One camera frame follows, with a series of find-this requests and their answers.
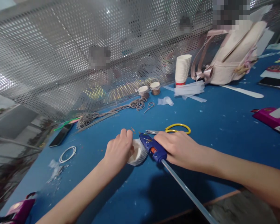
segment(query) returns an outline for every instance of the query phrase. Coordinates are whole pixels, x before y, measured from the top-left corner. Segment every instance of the black phone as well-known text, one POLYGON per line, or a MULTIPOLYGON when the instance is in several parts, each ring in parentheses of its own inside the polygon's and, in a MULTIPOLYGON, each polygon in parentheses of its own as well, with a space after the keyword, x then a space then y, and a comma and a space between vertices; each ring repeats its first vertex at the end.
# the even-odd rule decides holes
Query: black phone
POLYGON ((280 79, 265 77, 258 84, 280 89, 280 79))
POLYGON ((54 147, 54 146, 60 145, 62 143, 62 141, 64 140, 64 138, 67 136, 68 132, 71 130, 73 125, 74 124, 66 124, 61 129, 61 131, 58 133, 58 135, 54 138, 54 140, 51 142, 49 147, 54 147))

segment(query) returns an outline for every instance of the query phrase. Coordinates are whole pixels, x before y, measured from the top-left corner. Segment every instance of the backpack strap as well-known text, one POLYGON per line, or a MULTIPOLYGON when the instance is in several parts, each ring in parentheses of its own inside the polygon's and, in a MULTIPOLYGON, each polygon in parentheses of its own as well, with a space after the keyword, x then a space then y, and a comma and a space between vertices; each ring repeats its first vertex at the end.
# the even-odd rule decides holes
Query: backpack strap
MULTIPOLYGON (((192 63, 192 66, 191 66, 191 78, 192 79, 197 81, 198 79, 203 78, 206 83, 210 82, 210 79, 213 74, 213 67, 209 66, 207 69, 204 70, 204 72, 202 72, 201 68, 202 68, 202 63, 203 63, 204 57, 209 48, 209 45, 211 44, 211 40, 217 35, 228 34, 228 33, 229 33, 229 30, 210 30, 208 32, 208 36, 209 36, 208 40, 205 42, 205 44, 202 46, 202 48, 198 51, 198 53, 196 54, 194 61, 192 63), (201 54, 201 56, 200 56, 200 60, 198 63, 197 72, 195 72, 195 67, 196 67, 196 64, 198 61, 198 56, 200 54, 201 54)), ((229 36, 225 37, 221 46, 225 45, 228 38, 229 38, 229 36)))

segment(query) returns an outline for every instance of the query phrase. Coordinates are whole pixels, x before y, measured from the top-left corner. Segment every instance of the pink backpack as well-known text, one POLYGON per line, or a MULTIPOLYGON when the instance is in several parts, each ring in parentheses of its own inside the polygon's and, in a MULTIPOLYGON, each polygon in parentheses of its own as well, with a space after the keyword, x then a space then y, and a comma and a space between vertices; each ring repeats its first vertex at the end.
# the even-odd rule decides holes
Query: pink backpack
POLYGON ((239 80, 249 73, 251 66, 257 61, 256 44, 264 33, 267 23, 259 21, 241 21, 236 30, 210 30, 208 40, 197 53, 192 67, 191 78, 194 80, 204 79, 205 83, 225 85, 233 80, 239 80), (216 56, 207 68, 202 72, 202 63, 211 40, 221 34, 227 34, 216 56), (201 54, 197 72, 195 66, 198 56, 201 54))

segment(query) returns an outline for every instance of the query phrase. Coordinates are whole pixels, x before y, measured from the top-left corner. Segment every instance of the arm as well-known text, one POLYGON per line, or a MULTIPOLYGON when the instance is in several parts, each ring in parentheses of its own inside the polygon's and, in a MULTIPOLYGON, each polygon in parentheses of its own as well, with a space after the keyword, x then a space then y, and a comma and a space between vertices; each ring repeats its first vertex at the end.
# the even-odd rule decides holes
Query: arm
POLYGON ((90 202, 121 171, 133 154, 133 132, 122 129, 107 145, 105 157, 98 165, 37 224, 75 223, 90 202))
POLYGON ((280 208, 280 170, 199 145, 184 132, 160 132, 155 140, 168 151, 170 163, 242 184, 280 208))

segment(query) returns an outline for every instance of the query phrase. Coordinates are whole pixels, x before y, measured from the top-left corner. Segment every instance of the perforated metal screen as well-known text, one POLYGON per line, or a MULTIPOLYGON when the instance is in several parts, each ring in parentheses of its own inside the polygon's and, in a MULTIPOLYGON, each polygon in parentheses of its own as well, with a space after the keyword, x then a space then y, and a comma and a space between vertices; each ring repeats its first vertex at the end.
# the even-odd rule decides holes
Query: perforated metal screen
POLYGON ((176 57, 197 53, 212 20, 212 0, 26 1, 0 12, 0 95, 57 121, 97 111, 153 78, 173 82, 176 57), (109 47, 110 69, 89 69, 92 46, 109 47))

